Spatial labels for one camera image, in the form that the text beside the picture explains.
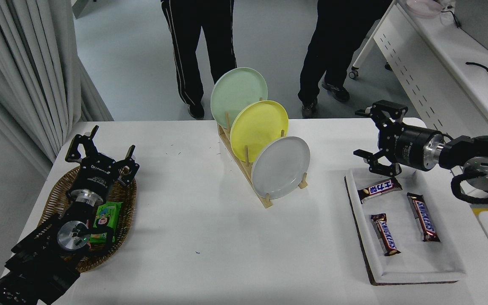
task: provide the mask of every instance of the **snickers bar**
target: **snickers bar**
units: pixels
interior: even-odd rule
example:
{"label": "snickers bar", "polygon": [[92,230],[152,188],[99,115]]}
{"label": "snickers bar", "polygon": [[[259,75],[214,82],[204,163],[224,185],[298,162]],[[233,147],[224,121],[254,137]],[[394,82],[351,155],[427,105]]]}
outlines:
{"label": "snickers bar", "polygon": [[397,178],[391,177],[365,189],[359,189],[357,193],[359,194],[360,202],[363,203],[364,199],[369,199],[376,195],[386,194],[390,191],[400,191],[401,189],[402,186],[398,182]]}
{"label": "snickers bar", "polygon": [[399,249],[396,247],[397,245],[395,245],[395,239],[393,239],[391,231],[387,226],[387,216],[385,213],[371,215],[370,220],[372,220],[378,239],[382,242],[383,255],[391,256],[400,253]]}
{"label": "snickers bar", "polygon": [[428,213],[427,205],[424,202],[423,195],[416,195],[408,193],[408,201],[412,207],[415,219],[419,222],[419,228],[423,233],[423,241],[440,241],[438,234],[432,225],[430,220],[430,214]]}

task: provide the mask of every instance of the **person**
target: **person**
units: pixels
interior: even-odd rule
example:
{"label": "person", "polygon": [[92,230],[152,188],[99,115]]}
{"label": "person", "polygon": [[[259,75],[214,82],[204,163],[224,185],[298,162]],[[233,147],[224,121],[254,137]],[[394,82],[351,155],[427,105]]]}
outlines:
{"label": "person", "polygon": [[196,56],[201,29],[207,43],[211,75],[217,82],[225,72],[236,68],[233,8],[234,0],[161,0],[172,37],[178,93],[195,119],[205,116]]}
{"label": "person", "polygon": [[302,117],[310,118],[317,108],[318,83],[340,102],[350,94],[344,88],[347,68],[366,33],[387,11],[390,0],[318,0],[316,29],[308,45],[300,72]]}

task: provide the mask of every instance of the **curtain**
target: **curtain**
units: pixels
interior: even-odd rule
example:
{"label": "curtain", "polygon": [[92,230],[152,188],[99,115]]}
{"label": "curtain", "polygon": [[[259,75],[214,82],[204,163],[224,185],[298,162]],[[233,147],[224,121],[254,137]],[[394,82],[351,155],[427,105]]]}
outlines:
{"label": "curtain", "polygon": [[69,0],[0,0],[0,129],[47,172],[79,120],[113,120],[76,50]]}

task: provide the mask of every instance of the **black shoe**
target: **black shoe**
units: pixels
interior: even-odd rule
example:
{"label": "black shoe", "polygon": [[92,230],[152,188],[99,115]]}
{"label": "black shoe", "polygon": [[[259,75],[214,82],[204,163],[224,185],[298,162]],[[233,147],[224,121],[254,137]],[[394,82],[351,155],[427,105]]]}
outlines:
{"label": "black shoe", "polygon": [[349,92],[343,86],[334,86],[326,83],[324,80],[321,86],[333,93],[335,99],[339,102],[347,102],[350,98]]}
{"label": "black shoe", "polygon": [[196,105],[189,105],[188,104],[188,113],[189,115],[197,120],[203,119],[205,117],[205,109],[201,103]]}
{"label": "black shoe", "polygon": [[310,104],[302,105],[302,118],[312,118],[313,113],[317,110],[317,98],[315,98]]}

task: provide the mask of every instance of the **white plate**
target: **white plate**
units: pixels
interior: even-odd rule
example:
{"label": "white plate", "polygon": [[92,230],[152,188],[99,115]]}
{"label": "white plate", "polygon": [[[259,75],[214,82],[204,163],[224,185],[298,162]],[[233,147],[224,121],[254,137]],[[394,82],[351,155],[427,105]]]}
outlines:
{"label": "white plate", "polygon": [[271,141],[252,165],[255,192],[270,199],[283,197],[299,185],[310,165],[310,148],[300,137],[281,137]]}
{"label": "white plate", "polygon": [[407,0],[408,9],[421,17],[434,17],[442,10],[442,5],[433,0]]}

